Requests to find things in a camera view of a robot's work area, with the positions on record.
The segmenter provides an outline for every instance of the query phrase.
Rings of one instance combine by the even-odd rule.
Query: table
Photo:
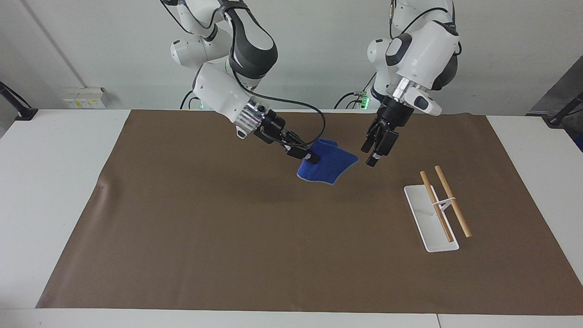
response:
[[[34,309],[129,110],[42,110],[0,140],[0,326],[583,326],[583,316]],[[488,117],[583,282],[583,154],[536,117]]]

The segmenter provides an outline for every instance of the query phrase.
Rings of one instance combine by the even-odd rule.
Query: wooden dowel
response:
[[[441,184],[443,185],[443,189],[445,189],[447,198],[452,198],[454,193],[451,191],[449,183],[447,183],[445,175],[443,174],[443,171],[439,165],[436,166],[436,172],[437,176],[439,176]],[[470,231],[470,227],[468,226],[466,219],[463,217],[462,210],[459,208],[458,200],[452,199],[451,206],[454,208],[455,216],[458,217],[459,224],[462,226],[463,234],[466,235],[466,238],[470,238],[472,236],[472,232]]]
[[[433,193],[433,190],[431,189],[431,185],[429,184],[429,179],[427,178],[427,174],[425,173],[425,171],[421,171],[419,172],[421,174],[421,179],[423,179],[423,184],[425,185],[425,188],[427,189],[427,193],[429,194],[429,198],[431,199],[431,202],[433,203],[433,209],[435,210],[437,217],[439,217],[439,221],[441,223],[441,227],[443,228],[443,231],[445,232],[445,235],[447,237],[447,241],[449,241],[450,243],[454,241],[454,237],[452,237],[451,232],[449,231],[449,229],[447,228],[447,224],[445,223],[445,218],[443,217],[443,213],[441,213],[441,208],[439,207],[437,203],[437,199],[435,194]]]

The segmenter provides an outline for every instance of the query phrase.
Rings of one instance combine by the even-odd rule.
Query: brown tablecloth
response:
[[[314,114],[284,116],[304,138]],[[583,288],[485,117],[414,115],[334,186],[210,112],[132,111],[38,308],[583,315]],[[474,237],[427,253],[403,193],[442,166]]]

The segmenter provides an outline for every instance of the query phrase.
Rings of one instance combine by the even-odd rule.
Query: white electrical box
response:
[[[105,109],[108,99],[103,88],[66,88],[63,100],[69,108]]]

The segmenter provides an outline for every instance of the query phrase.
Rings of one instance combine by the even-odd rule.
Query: black pole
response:
[[[570,112],[572,112],[577,106],[579,106],[583,102],[583,92],[581,92],[575,99],[571,100],[560,112],[556,115],[549,117],[547,120],[549,124],[552,125],[559,125]]]
[[[16,116],[15,120],[17,120],[17,121],[30,121],[33,119],[34,115],[38,112],[38,109],[36,109],[36,108],[24,107],[24,105],[22,105],[14,97],[14,95],[12,95],[12,93],[8,90],[6,85],[2,82],[0,82],[0,93],[18,111],[18,116]]]

